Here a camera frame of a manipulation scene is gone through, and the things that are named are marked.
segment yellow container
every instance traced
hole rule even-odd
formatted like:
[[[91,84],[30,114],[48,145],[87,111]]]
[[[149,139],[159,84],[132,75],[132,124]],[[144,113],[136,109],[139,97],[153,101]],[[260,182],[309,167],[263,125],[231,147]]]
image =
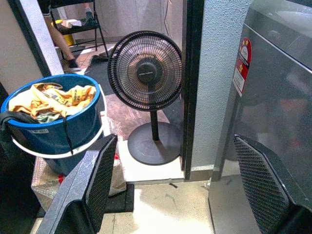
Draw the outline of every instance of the yellow container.
[[[59,24],[59,23],[62,23],[62,22],[63,22],[63,20],[61,20],[61,19],[57,19],[57,20],[55,21],[56,24]],[[64,37],[64,39],[65,39],[65,41],[66,41],[66,44],[67,44],[68,46],[71,46],[71,45],[75,44],[74,39],[73,39],[73,36],[72,36],[71,34],[64,35],[63,37]]]

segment electric fan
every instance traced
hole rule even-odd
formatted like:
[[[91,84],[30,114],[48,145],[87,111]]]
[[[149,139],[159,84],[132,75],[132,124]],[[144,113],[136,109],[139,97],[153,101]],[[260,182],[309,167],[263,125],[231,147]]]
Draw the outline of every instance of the electric fan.
[[[161,165],[180,153],[179,130],[157,121],[157,110],[171,104],[181,91],[182,62],[178,46],[167,36],[138,31],[113,48],[108,77],[114,93],[128,106],[149,111],[151,123],[129,135],[128,149],[137,161]]]

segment fan base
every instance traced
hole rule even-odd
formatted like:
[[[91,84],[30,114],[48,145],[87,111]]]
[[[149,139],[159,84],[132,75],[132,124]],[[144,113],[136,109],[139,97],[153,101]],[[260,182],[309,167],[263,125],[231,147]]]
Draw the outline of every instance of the fan base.
[[[159,141],[152,139],[151,123],[136,128],[128,138],[131,156],[147,165],[163,165],[175,160],[180,155],[179,129],[175,126],[158,122]]]

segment black door frame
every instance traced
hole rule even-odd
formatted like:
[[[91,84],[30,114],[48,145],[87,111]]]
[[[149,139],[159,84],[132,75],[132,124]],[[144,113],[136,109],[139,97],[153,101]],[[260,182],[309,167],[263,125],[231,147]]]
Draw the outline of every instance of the black door frame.
[[[50,76],[36,37],[31,29],[27,16],[19,0],[8,0],[24,37],[36,59],[42,75]],[[202,22],[205,0],[183,0],[183,30],[182,30],[182,63],[183,66],[183,142],[181,145],[182,170],[185,180],[190,179],[192,152],[195,127],[195,111],[197,101],[197,85],[199,75],[199,58],[202,34]]]

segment person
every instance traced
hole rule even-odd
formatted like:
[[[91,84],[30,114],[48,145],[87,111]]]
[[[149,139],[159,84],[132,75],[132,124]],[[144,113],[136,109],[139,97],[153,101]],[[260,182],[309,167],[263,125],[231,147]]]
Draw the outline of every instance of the person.
[[[61,51],[66,55],[68,60],[68,66],[72,72],[81,71],[78,64],[76,63],[76,58],[70,51],[63,35],[53,26],[53,21],[51,18],[51,2],[50,0],[38,0],[41,12],[44,17],[44,21],[48,27],[53,43],[58,46]],[[92,11],[90,4],[88,2],[83,4],[86,10],[87,23],[93,23],[94,19],[92,16]]]

